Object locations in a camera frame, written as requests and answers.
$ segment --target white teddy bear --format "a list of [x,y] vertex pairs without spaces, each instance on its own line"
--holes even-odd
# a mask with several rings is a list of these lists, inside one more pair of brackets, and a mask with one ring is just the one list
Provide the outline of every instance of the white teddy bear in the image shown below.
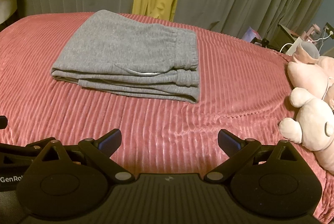
[[300,108],[296,120],[283,119],[280,133],[289,141],[313,151],[319,164],[334,174],[334,114],[329,105],[306,89],[294,88],[290,102]]

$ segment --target logo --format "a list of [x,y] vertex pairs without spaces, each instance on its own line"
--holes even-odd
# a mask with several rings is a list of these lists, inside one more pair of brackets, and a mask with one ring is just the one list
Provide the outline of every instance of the logo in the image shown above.
[[0,177],[0,182],[19,182],[22,176]]
[[165,180],[168,181],[168,182],[170,182],[170,181],[174,180],[174,178],[171,177],[171,176],[169,176],[169,177],[165,178]]

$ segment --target wall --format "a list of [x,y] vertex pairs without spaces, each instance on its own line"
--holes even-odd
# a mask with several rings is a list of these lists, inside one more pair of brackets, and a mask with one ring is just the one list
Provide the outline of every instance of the wall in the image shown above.
[[[328,22],[331,26],[334,27],[334,0],[323,0],[320,5],[316,15],[312,19],[310,26],[315,23],[321,29],[325,26],[326,22]],[[334,47],[334,40],[328,38],[323,47],[320,50],[320,54],[323,54],[325,51]]]

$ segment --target bed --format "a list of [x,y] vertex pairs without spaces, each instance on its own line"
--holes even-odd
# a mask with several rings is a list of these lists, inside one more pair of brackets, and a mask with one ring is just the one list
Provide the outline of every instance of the bed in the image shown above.
[[[217,144],[221,128],[263,144],[282,139],[277,124],[296,111],[288,103],[289,56],[198,27],[124,15],[197,33],[197,104],[125,97],[54,80],[52,64],[91,15],[28,16],[0,33],[0,115],[9,120],[0,142],[25,146],[53,136],[69,145],[119,128],[123,141],[112,159],[135,175],[204,175],[227,159]],[[334,177],[317,164],[312,152],[295,146],[323,187],[315,217],[329,223],[334,217]]]

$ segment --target power outlet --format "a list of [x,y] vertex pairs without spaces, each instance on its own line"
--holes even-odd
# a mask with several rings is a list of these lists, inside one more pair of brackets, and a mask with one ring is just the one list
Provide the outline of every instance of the power outlet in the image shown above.
[[325,27],[326,27],[326,26],[327,26],[327,28],[328,28],[328,29],[326,30],[326,34],[329,35],[329,32],[332,31],[333,34],[331,35],[331,38],[334,39],[334,29],[333,29],[333,27],[332,27],[328,22],[326,23]]

